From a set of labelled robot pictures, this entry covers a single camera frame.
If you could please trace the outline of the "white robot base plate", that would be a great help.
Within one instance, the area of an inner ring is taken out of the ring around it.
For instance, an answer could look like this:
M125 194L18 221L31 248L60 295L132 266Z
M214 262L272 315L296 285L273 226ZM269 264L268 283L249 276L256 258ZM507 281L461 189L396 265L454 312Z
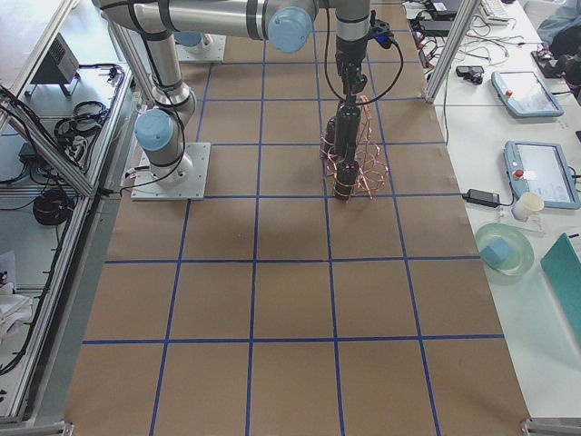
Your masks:
M145 152L140 165L146 169L137 172L131 198L135 201L202 200L205 194L210 143L186 143L185 155L175 171L150 166Z

